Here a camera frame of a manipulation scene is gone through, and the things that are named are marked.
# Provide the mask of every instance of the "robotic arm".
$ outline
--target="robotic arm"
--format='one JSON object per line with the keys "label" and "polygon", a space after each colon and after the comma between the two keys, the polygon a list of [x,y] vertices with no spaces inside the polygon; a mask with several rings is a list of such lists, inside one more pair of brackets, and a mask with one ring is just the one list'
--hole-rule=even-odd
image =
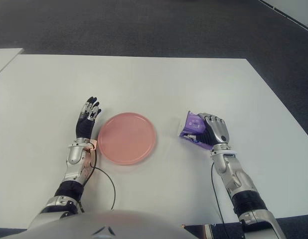
{"label": "robotic arm", "polygon": [[101,112],[99,102],[96,101],[97,98],[90,97],[84,104],[76,124],[76,140],[69,146],[64,178],[54,197],[48,200],[29,229],[78,213],[84,186],[92,171],[90,164],[94,164],[91,151],[95,150],[95,146],[90,142],[90,138],[95,119]]}
{"label": "robotic arm", "polygon": [[222,178],[228,195],[233,203],[234,212],[242,223],[246,238],[285,239],[274,215],[267,210],[252,179],[242,169],[236,158],[236,152],[228,145],[229,134],[223,119],[210,114],[199,114],[206,130],[202,134],[188,134],[185,137],[212,145],[211,157],[215,169]]}

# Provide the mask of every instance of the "pink plate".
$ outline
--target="pink plate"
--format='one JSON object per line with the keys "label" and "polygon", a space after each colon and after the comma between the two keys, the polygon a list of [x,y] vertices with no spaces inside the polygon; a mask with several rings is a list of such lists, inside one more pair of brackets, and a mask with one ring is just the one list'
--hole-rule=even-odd
{"label": "pink plate", "polygon": [[98,145],[101,153],[117,164],[140,162],[155,146],[152,123],[136,113],[122,113],[110,118],[101,128]]}

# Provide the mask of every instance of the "wire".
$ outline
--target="wire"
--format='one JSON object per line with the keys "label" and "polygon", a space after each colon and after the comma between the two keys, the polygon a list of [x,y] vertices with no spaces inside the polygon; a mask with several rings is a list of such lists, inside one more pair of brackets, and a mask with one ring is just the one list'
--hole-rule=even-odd
{"label": "wire", "polygon": [[87,182],[89,181],[89,179],[91,178],[91,176],[92,176],[92,174],[93,174],[93,172],[94,172],[94,169],[95,169],[95,166],[96,166],[96,161],[97,161],[97,154],[96,154],[96,151],[94,151],[94,158],[95,158],[95,160],[94,160],[94,166],[92,167],[93,169],[92,169],[92,172],[90,173],[90,175],[89,175],[89,177],[86,179],[86,181],[83,183],[83,187],[87,184]]}
{"label": "wire", "polygon": [[[97,159],[98,159],[98,158],[97,158],[97,153],[96,153],[96,151],[94,151],[94,158],[95,158],[95,160],[94,160],[94,166],[92,166],[92,164],[90,163],[90,166],[93,168],[93,169],[92,169],[92,172],[90,173],[90,175],[89,175],[89,177],[86,179],[86,181],[83,183],[83,187],[87,184],[87,182],[88,182],[89,179],[91,178],[91,176],[92,176],[92,174],[93,174],[93,172],[94,172],[95,169],[98,169],[98,170],[100,170],[101,172],[103,172],[103,173],[110,179],[110,181],[111,181],[111,183],[112,183],[112,185],[113,185],[114,200],[113,200],[113,204],[112,204],[112,206],[111,206],[111,210],[112,210],[113,207],[114,207],[114,204],[115,204],[115,200],[116,200],[116,189],[115,189],[115,185],[114,185],[114,183],[113,183],[111,177],[110,177],[105,171],[103,171],[101,168],[96,167],[96,162],[97,162]],[[79,203],[79,208],[80,208],[81,212],[84,212],[84,209],[83,209],[83,207],[82,207],[81,200],[79,200],[78,203]]]}
{"label": "wire", "polygon": [[[92,169],[92,171],[91,171],[89,177],[88,177],[88,178],[85,180],[85,182],[82,184],[83,187],[87,184],[87,182],[88,182],[89,179],[91,178],[91,176],[92,176],[92,174],[93,174],[93,172],[94,172],[95,166],[96,166],[96,161],[97,161],[97,154],[96,154],[96,151],[94,151],[94,167],[91,166],[93,169]],[[79,208],[80,208],[81,212],[84,213],[85,211],[84,211],[84,209],[83,209],[83,207],[82,207],[81,199],[79,200],[78,203],[79,203]]]}
{"label": "wire", "polygon": [[116,190],[115,190],[115,185],[114,185],[114,183],[113,183],[113,181],[112,181],[112,179],[111,179],[111,177],[105,172],[105,171],[103,171],[101,168],[98,168],[98,167],[94,167],[95,169],[98,169],[98,170],[100,170],[101,172],[103,172],[106,176],[108,176],[108,178],[109,178],[109,180],[111,181],[111,183],[112,183],[112,185],[113,185],[113,190],[114,190],[114,200],[113,200],[113,204],[112,204],[112,207],[111,207],[111,210],[113,209],[113,207],[114,207],[114,204],[115,204],[115,199],[116,199]]}
{"label": "wire", "polygon": [[222,212],[220,211],[220,207],[219,207],[219,203],[218,203],[218,198],[217,198],[217,194],[216,194],[216,190],[215,190],[215,186],[214,186],[214,180],[213,180],[213,167],[214,167],[214,163],[212,164],[212,167],[211,167],[211,170],[210,170],[210,175],[211,175],[211,178],[212,178],[212,185],[213,185],[213,190],[214,190],[214,194],[215,194],[215,198],[216,198],[216,202],[217,202],[217,207],[218,207],[220,217],[222,219],[222,223],[223,223],[225,233],[226,233],[227,237],[230,239],[228,232],[227,232],[227,229],[226,229],[226,226],[225,226],[225,223],[224,223],[224,218],[223,218]]}

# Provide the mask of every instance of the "gray carpet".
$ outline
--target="gray carpet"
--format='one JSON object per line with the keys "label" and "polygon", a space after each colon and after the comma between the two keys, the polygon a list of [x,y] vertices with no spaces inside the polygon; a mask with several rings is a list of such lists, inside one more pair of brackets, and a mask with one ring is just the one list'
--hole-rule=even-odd
{"label": "gray carpet", "polygon": [[6,47],[247,58],[308,134],[308,32],[257,0],[0,0]]}

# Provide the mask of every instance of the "white table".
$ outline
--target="white table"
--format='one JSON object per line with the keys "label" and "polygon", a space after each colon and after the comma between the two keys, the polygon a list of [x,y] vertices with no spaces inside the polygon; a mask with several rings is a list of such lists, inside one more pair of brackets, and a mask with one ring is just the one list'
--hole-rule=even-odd
{"label": "white table", "polygon": [[0,71],[2,71],[16,55],[23,51],[22,48],[5,48],[0,49]]}
{"label": "white table", "polygon": [[[97,96],[93,131],[122,112],[154,124],[157,145],[132,166],[104,157],[117,187],[115,209],[154,213],[175,225],[220,219],[209,152],[177,137],[188,110],[226,120],[230,143],[276,217],[308,214],[308,136],[245,59],[18,55],[0,73],[0,227],[26,228],[54,195],[83,103]],[[225,222],[232,204],[214,175]],[[86,211],[110,208],[113,189],[96,171]]]}

